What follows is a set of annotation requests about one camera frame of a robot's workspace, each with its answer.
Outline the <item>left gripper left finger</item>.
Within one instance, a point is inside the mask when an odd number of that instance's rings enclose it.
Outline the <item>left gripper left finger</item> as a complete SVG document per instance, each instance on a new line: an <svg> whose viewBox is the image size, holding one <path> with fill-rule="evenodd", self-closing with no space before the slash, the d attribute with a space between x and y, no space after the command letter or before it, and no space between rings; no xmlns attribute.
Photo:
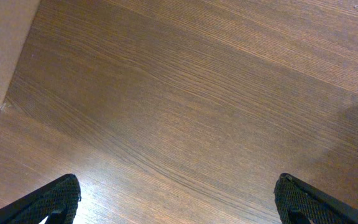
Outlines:
<svg viewBox="0 0 358 224"><path fill-rule="evenodd" d="M78 179L65 174L0 209L0 223L72 224L81 199Z"/></svg>

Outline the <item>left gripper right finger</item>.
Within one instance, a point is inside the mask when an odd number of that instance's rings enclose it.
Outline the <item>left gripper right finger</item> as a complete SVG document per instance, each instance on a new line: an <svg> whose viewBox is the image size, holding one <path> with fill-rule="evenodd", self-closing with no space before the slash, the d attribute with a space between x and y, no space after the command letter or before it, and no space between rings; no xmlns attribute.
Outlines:
<svg viewBox="0 0 358 224"><path fill-rule="evenodd" d="M358 224L357 209L288 173L278 178L274 195L283 224Z"/></svg>

